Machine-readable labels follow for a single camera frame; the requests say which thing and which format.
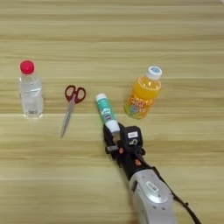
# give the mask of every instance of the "red bottle cap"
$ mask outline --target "red bottle cap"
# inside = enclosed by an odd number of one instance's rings
[[[24,75],[30,75],[34,72],[34,64],[30,60],[25,60],[20,64],[20,70]]]

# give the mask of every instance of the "scissor blade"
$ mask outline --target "scissor blade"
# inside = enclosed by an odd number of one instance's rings
[[[74,98],[73,98],[68,104],[66,115],[65,115],[64,121],[62,123],[60,137],[63,137],[66,132],[67,125],[69,124],[71,115],[74,112],[74,106],[75,106],[75,102],[74,102]]]

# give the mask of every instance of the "robotic arm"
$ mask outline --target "robotic arm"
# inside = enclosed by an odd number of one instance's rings
[[[172,202],[179,202],[192,216],[195,224],[201,224],[187,203],[184,203],[165,183],[156,167],[148,165],[143,155],[143,137],[136,126],[120,126],[120,139],[114,141],[104,125],[105,151],[124,169],[129,180],[141,224],[178,224],[172,211]]]

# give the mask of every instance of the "glue stick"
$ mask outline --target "glue stick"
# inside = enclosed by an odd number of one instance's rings
[[[113,136],[120,134],[120,127],[108,97],[105,94],[98,94],[95,100],[101,113],[103,123],[108,127]]]

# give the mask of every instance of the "white bottle cap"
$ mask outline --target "white bottle cap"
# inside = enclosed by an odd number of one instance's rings
[[[156,81],[159,80],[162,76],[162,69],[159,66],[150,66],[148,71],[147,71],[147,76]]]
[[[95,97],[95,100],[98,102],[99,100],[101,99],[107,99],[108,97],[105,95],[105,94],[98,94],[96,97]]]
[[[111,120],[106,123],[106,126],[108,127],[108,129],[110,130],[110,132],[112,133],[113,136],[116,136],[117,134],[120,133],[120,127],[119,127],[117,121]]]

